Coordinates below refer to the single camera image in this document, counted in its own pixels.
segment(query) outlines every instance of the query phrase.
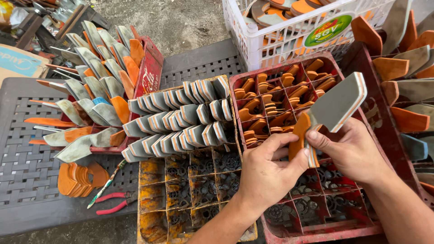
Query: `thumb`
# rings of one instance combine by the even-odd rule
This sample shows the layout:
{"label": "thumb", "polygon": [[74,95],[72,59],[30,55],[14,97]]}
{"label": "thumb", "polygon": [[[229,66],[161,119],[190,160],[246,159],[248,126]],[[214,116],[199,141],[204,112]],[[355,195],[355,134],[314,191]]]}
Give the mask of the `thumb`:
{"label": "thumb", "polygon": [[290,172],[291,175],[296,175],[298,179],[298,177],[300,177],[300,175],[309,167],[308,155],[309,149],[302,148],[286,166],[285,171]]}
{"label": "thumb", "polygon": [[306,133],[306,139],[311,146],[333,157],[337,153],[337,143],[332,142],[327,136],[310,130]]}

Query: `green circular label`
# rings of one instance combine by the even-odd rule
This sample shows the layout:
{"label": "green circular label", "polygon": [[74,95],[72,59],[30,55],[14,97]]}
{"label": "green circular label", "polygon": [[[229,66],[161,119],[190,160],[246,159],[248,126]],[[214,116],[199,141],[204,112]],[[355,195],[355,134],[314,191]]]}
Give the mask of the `green circular label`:
{"label": "green circular label", "polygon": [[307,36],[304,46],[317,46],[331,40],[345,30],[350,25],[352,19],[353,16],[351,15],[341,15],[325,22]]}

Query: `forearm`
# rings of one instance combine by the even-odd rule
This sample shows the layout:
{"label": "forearm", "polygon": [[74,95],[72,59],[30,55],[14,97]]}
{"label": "forearm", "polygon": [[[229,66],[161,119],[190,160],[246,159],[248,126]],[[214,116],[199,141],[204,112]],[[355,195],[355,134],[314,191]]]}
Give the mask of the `forearm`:
{"label": "forearm", "polygon": [[394,172],[362,186],[389,243],[432,243],[433,211]]}
{"label": "forearm", "polygon": [[245,207],[235,194],[220,213],[193,235],[188,244],[236,243],[261,214]]}

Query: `pliers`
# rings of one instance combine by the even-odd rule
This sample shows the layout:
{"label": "pliers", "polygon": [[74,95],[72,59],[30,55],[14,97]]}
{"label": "pliers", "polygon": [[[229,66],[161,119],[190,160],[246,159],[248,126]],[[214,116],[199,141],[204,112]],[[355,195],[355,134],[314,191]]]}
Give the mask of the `pliers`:
{"label": "pliers", "polygon": [[132,193],[129,191],[127,191],[125,193],[115,192],[115,193],[111,193],[111,194],[108,194],[106,196],[100,197],[100,198],[96,199],[95,203],[102,202],[102,201],[105,201],[105,200],[110,199],[110,198],[126,198],[126,200],[112,209],[98,210],[96,212],[96,214],[98,214],[98,215],[113,214],[113,213],[123,209],[125,206],[128,206],[131,203],[137,201],[137,197],[138,197],[137,191],[134,191]]}

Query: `hand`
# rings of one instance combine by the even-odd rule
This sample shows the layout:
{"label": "hand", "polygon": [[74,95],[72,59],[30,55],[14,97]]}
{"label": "hand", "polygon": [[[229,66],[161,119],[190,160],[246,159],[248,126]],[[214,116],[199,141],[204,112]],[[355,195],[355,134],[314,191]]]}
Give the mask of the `hand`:
{"label": "hand", "polygon": [[288,148],[283,146],[298,139],[291,133],[272,134],[257,148],[243,153],[243,170],[236,199],[258,217],[283,199],[308,168],[307,149],[300,150],[291,162],[279,161],[288,156]]}
{"label": "hand", "polygon": [[393,173],[361,121],[348,119],[338,134],[344,134],[338,142],[316,131],[308,131],[306,138],[314,148],[328,154],[343,175],[358,183],[375,183]]}

